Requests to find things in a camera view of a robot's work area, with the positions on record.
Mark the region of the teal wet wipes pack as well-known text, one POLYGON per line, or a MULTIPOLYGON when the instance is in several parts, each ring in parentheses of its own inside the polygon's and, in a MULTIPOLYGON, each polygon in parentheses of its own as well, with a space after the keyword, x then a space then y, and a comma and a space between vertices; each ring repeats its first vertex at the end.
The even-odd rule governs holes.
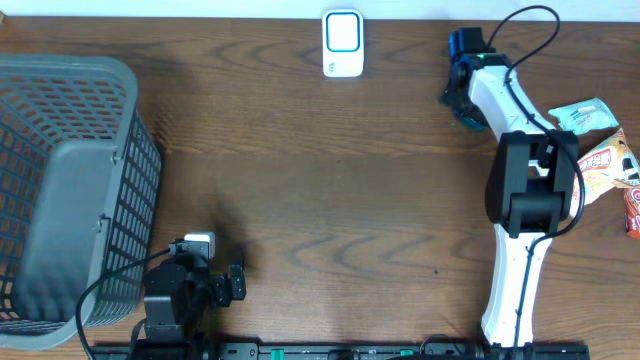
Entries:
POLYGON ((599 98, 550 109, 560 128, 575 135, 584 135, 592 130, 604 130, 619 126, 609 107, 599 98))

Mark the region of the yellow snack bag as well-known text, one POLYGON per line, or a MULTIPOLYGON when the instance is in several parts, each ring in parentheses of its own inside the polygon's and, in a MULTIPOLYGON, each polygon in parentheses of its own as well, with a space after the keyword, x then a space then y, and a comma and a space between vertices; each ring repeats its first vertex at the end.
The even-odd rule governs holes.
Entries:
POLYGON ((639 187, 639 162, 622 128, 586 153, 578 165, 584 179, 585 205, 613 188, 639 187))

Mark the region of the brown Top chocolate bar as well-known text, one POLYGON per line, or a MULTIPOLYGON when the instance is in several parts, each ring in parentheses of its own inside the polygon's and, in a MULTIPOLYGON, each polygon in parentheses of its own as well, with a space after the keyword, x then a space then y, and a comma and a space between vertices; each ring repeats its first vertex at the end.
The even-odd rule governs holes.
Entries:
POLYGON ((640 239, 640 189, 627 188, 624 192, 626 209, 626 234, 640 239))

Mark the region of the blue mouthwash bottle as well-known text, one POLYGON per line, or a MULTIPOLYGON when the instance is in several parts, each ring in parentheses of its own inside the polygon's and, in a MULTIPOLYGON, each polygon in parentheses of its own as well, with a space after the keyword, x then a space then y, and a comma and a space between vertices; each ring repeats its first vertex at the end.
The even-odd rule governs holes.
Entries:
POLYGON ((486 126, 474 120, 472 117, 465 114, 465 112, 459 108, 453 109, 454 116, 466 127, 475 132, 482 132, 486 129, 486 126))

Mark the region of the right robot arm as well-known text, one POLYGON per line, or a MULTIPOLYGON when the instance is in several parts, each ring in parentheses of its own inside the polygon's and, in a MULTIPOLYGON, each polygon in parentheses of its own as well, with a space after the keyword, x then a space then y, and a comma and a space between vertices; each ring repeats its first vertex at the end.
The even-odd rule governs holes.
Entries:
POLYGON ((546 252, 570 212, 578 140, 537 111, 511 61, 479 27, 448 39, 450 71, 441 101, 471 127, 488 128, 498 146, 485 188, 496 257, 481 319, 489 345, 524 355, 533 342, 533 309, 546 252))

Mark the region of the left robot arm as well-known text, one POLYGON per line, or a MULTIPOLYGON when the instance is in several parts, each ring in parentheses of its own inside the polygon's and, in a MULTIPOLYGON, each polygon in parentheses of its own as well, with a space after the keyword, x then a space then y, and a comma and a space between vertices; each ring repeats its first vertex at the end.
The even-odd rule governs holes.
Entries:
POLYGON ((147 272, 143 284, 146 317, 134 327, 127 357, 216 359, 216 346, 198 324, 207 311, 244 300, 244 257, 236 258, 228 271, 213 274, 205 257, 176 254, 147 272))

